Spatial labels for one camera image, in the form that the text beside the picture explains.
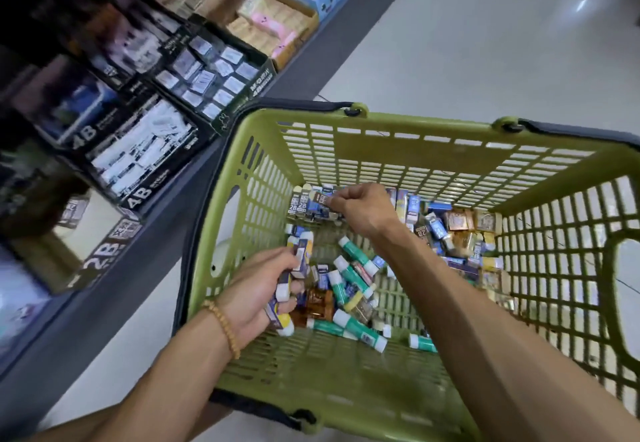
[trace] bracelet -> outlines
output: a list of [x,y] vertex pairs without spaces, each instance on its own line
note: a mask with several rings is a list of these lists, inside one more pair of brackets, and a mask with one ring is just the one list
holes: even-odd
[[213,313],[214,316],[218,318],[220,325],[222,326],[222,330],[225,332],[225,336],[229,341],[229,348],[234,355],[234,359],[240,359],[240,349],[238,349],[238,344],[236,341],[236,335],[231,330],[231,326],[229,325],[229,321],[227,317],[220,311],[218,306],[214,301],[207,300],[202,302],[202,307],[207,309],[209,312]]

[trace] another shopping basket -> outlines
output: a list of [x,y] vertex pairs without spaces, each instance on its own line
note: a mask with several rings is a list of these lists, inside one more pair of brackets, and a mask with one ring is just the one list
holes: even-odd
[[[630,135],[517,118],[489,125],[344,102],[251,102],[221,147],[188,237],[175,329],[244,258],[284,243],[293,186],[381,182],[501,212],[498,247],[518,316],[638,416],[640,363],[622,339],[614,260],[621,241],[640,240],[639,148]],[[314,258],[330,263],[337,254],[335,235],[321,228]],[[308,433],[478,438],[440,358],[406,346],[422,324],[401,286],[378,283],[378,310],[400,341],[384,354],[307,329],[265,333],[229,364],[212,400]]]

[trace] shelf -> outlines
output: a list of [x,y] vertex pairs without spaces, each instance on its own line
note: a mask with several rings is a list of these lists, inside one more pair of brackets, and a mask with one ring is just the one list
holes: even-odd
[[[394,0],[344,0],[265,91],[312,100]],[[222,139],[189,163],[153,204],[142,231],[91,288],[48,303],[0,361],[0,441],[32,433],[182,255],[196,202]]]

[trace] white floor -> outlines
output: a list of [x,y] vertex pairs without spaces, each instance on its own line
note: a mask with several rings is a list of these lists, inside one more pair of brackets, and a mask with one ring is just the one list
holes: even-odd
[[[482,122],[514,114],[640,135],[639,17],[640,0],[396,0],[321,96],[363,102],[372,111]],[[640,358],[633,322],[640,311],[640,280],[625,281],[631,287],[618,289],[630,326],[627,343]],[[178,284],[179,264],[60,399],[43,427],[126,395],[169,339]],[[198,440],[303,438],[233,414]],[[354,440],[334,430],[314,439]]]

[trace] hand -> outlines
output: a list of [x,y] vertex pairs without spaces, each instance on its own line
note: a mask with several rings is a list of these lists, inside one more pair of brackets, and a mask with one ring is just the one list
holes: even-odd
[[388,226],[402,224],[385,187],[375,182],[341,189],[331,196],[329,207],[344,214],[349,226],[370,240],[375,240]]
[[[216,304],[227,317],[240,349],[269,326],[264,308],[276,291],[280,274],[297,264],[287,247],[256,253],[236,270],[231,284],[218,296]],[[292,281],[292,293],[303,290],[302,281]],[[296,298],[291,297],[278,305],[278,313],[289,313],[295,307]]]

